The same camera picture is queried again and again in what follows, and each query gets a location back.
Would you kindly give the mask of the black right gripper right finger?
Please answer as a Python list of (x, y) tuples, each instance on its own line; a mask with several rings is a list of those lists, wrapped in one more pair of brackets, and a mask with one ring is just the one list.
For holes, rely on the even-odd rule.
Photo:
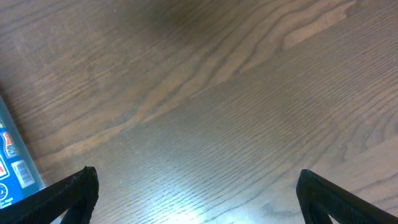
[(318, 174), (303, 169), (296, 194), (306, 224), (397, 223), (397, 217), (342, 189)]

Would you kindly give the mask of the blue Kool Fever box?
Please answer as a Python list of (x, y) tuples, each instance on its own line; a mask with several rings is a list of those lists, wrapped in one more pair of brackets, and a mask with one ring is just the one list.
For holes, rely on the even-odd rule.
[(34, 189), (35, 179), (1, 121), (1, 208), (23, 200)]

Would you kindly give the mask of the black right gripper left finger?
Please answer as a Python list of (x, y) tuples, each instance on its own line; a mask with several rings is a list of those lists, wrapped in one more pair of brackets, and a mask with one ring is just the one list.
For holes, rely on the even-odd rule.
[(99, 198), (99, 180), (94, 167), (82, 170), (43, 190), (1, 209), (1, 223), (52, 223), (61, 214), (62, 223), (86, 224)]

